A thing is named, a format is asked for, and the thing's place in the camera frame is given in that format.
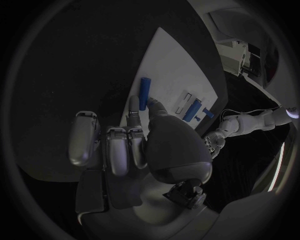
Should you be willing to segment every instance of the wire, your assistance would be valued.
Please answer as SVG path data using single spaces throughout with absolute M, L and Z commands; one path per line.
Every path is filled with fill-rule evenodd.
M 273 107 L 273 108 L 268 108 L 268 109 L 255 109 L 255 110 L 252 110 L 252 111 L 247 111 L 247 112 L 242 112 L 242 111 L 235 111 L 235 110 L 232 110 L 232 109 L 224 109 L 221 114 L 220 114 L 220 117 L 219 117 L 219 121 L 220 123 L 224 120 L 224 114 L 226 112 L 235 112 L 237 114 L 250 114 L 250 113 L 253 113 L 253 112 L 257 112 L 257 111 L 267 111 L 267 110 L 273 110 L 273 109 L 278 109 L 278 108 L 281 108 L 282 105 L 280 106 L 277 106 L 277 107 Z

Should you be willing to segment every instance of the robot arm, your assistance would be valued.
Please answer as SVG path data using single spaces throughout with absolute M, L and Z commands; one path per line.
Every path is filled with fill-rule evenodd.
M 291 121 L 284 107 L 275 111 L 266 110 L 257 116 L 244 113 L 226 116 L 215 131 L 204 137 L 204 141 L 214 159 L 224 147 L 225 138 L 246 135 L 255 130 L 269 131 Z

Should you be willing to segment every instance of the black table surface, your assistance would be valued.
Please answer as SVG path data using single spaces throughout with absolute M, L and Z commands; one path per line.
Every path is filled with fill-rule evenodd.
M 220 56 L 201 18 L 185 0 L 74 1 L 32 43 L 18 72 L 11 132 L 19 166 L 42 181 L 76 182 L 83 167 L 67 159 L 78 111 L 118 125 L 132 82 L 158 27 L 191 55 L 218 99 L 196 129 L 202 135 L 227 103 Z

